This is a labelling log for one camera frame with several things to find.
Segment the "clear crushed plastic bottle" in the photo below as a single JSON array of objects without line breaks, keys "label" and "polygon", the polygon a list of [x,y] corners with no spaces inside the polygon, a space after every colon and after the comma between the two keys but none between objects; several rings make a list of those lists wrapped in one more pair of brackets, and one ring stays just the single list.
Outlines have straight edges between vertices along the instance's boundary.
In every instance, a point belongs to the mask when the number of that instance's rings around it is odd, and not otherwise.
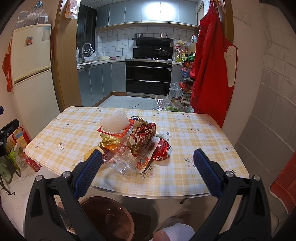
[{"label": "clear crushed plastic bottle", "polygon": [[137,163],[137,159],[132,155],[130,148],[122,144],[110,150],[103,160],[112,169],[124,175],[133,171]]}]

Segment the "crushed red soda can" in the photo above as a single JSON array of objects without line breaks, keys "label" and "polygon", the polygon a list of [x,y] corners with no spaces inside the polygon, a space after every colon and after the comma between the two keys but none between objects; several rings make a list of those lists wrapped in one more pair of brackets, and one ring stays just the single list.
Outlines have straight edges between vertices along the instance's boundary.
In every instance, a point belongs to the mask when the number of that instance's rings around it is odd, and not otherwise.
[{"label": "crushed red soda can", "polygon": [[152,154],[152,159],[156,161],[167,159],[169,157],[170,148],[170,144],[166,140],[161,138],[155,151]]}]

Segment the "gold foil wrapper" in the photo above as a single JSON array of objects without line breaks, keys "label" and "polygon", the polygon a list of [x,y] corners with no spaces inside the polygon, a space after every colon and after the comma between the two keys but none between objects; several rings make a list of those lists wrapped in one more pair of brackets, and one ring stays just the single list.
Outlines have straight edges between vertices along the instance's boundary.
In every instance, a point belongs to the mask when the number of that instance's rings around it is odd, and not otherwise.
[{"label": "gold foil wrapper", "polygon": [[118,144],[120,144],[120,138],[111,136],[111,135],[107,135],[104,133],[100,134],[101,137],[101,141],[99,143],[100,147],[104,147],[107,148],[109,150],[114,149],[114,147]]}]

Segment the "red white snack box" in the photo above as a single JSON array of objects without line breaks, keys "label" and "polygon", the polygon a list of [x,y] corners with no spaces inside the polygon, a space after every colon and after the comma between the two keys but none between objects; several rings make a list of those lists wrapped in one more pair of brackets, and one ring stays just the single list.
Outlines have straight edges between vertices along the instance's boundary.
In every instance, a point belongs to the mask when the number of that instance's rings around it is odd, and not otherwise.
[{"label": "red white snack box", "polygon": [[124,142],[126,140],[126,138],[132,133],[132,129],[133,129],[133,125],[134,125],[135,120],[129,119],[129,125],[122,129],[121,131],[117,132],[117,133],[109,133],[103,130],[103,127],[100,126],[99,129],[97,130],[97,132],[104,133],[107,135],[111,135],[117,138],[120,138],[120,142]]}]

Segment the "white foam fruit net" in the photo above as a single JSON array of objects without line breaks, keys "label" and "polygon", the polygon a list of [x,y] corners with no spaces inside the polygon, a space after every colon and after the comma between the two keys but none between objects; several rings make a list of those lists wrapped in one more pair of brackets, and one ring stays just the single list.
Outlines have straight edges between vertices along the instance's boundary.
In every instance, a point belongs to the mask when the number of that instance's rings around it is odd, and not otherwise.
[{"label": "white foam fruit net", "polygon": [[123,111],[117,111],[100,120],[103,130],[108,133],[117,133],[129,126],[130,121]]}]

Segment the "red gold wrapper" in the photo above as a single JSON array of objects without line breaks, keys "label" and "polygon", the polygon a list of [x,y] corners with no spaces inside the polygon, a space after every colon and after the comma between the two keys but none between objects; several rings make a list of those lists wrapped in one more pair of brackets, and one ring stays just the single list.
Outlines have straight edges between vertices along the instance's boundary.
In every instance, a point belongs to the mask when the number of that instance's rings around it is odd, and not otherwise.
[{"label": "red gold wrapper", "polygon": [[138,157],[156,135],[156,124],[138,118],[133,124],[132,133],[127,137],[126,145],[133,156]]}]

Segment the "crushed blue soda can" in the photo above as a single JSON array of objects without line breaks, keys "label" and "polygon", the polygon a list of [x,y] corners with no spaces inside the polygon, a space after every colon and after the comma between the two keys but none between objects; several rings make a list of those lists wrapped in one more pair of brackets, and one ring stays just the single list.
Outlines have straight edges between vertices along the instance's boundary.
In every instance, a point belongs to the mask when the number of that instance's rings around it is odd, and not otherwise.
[{"label": "crushed blue soda can", "polygon": [[136,121],[137,121],[137,120],[139,120],[139,119],[140,119],[140,117],[139,117],[139,116],[136,116],[136,115],[134,115],[134,116],[132,116],[132,117],[131,117],[131,119],[132,119],[132,120],[136,120]]}]

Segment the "orange snack packet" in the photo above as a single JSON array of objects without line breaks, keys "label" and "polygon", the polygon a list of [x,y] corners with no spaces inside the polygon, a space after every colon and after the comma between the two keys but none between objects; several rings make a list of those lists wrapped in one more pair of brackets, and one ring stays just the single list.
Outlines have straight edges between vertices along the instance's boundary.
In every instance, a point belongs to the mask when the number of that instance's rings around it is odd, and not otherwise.
[{"label": "orange snack packet", "polygon": [[107,154],[110,150],[106,147],[99,146],[105,154]]}]

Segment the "red cardboard box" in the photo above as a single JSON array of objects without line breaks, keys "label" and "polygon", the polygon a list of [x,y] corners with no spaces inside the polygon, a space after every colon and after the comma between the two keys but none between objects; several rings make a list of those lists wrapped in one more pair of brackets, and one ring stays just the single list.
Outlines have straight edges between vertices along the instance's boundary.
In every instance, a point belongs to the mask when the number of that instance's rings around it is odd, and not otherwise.
[{"label": "red cardboard box", "polygon": [[269,187],[269,192],[281,201],[288,214],[291,214],[295,208],[295,163],[296,157],[295,153],[293,153],[286,166]]}]

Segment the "person's knee in white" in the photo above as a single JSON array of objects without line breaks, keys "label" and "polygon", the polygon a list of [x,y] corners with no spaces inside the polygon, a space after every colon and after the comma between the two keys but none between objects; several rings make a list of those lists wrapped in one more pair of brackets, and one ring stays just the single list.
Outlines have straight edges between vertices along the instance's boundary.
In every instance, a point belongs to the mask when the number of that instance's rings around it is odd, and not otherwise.
[{"label": "person's knee in white", "polygon": [[175,225],[165,227],[157,231],[151,240],[184,240],[188,241],[195,234],[193,228],[189,225],[176,223]]}]

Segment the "yellow plaid tablecloth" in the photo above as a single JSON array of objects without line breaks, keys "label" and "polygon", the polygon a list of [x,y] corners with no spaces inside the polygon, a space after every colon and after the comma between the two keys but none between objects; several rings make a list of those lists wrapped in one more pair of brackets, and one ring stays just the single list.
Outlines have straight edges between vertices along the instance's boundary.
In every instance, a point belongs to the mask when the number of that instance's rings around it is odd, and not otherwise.
[{"label": "yellow plaid tablecloth", "polygon": [[[72,171],[95,150],[101,151],[104,157],[106,154],[99,147],[99,122],[117,111],[117,108],[69,107],[32,139],[25,154],[58,175]],[[151,199],[208,195],[207,186],[194,164],[196,149],[201,149],[224,171],[248,178],[248,171],[236,150],[209,115],[137,109],[124,109],[123,112],[129,119],[136,115],[148,123],[155,123],[155,136],[171,146],[169,157],[162,161],[151,159],[144,173],[133,170],[126,175],[103,161],[92,182],[94,187],[123,196]],[[120,144],[127,146],[126,140]],[[145,150],[135,157],[137,162]]]}]

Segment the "red hanging apron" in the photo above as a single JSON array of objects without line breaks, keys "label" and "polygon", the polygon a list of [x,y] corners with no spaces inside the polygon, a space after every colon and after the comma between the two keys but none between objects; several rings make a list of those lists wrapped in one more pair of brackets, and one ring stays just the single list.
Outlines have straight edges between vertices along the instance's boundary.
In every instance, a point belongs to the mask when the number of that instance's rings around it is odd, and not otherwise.
[{"label": "red hanging apron", "polygon": [[237,72],[238,48],[224,35],[215,1],[200,21],[190,77],[194,113],[211,116],[222,127],[229,109]]}]

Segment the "clear plastic bags on floor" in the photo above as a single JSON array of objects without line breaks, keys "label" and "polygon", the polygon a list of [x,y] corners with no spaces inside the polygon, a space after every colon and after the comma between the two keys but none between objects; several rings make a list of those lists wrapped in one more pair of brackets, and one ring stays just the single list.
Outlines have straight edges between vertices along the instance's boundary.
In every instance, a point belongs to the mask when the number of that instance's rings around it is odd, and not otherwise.
[{"label": "clear plastic bags on floor", "polygon": [[181,112],[181,96],[183,92],[178,82],[173,82],[172,85],[169,90],[175,93],[175,97],[168,94],[165,98],[156,99],[152,103],[151,110]]}]

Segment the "grey kitchen cabinets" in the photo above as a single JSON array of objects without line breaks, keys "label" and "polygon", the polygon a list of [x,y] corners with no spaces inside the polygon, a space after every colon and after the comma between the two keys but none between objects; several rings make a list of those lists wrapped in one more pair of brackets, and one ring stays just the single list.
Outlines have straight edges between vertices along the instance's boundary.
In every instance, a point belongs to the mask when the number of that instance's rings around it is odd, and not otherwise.
[{"label": "grey kitchen cabinets", "polygon": [[135,23],[197,25],[197,3],[192,1],[121,1],[97,9],[96,27]]},{"label": "grey kitchen cabinets", "polygon": [[126,95],[125,61],[93,61],[77,65],[83,106],[98,106],[111,95]]}]

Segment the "red fridge magnet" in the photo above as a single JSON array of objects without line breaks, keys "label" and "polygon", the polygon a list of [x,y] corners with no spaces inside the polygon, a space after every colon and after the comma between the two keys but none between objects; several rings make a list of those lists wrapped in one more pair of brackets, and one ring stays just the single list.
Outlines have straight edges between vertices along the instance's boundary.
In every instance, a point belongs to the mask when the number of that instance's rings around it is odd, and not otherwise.
[{"label": "red fridge magnet", "polygon": [[32,45],[34,41],[33,36],[27,37],[26,38],[26,46]]}]

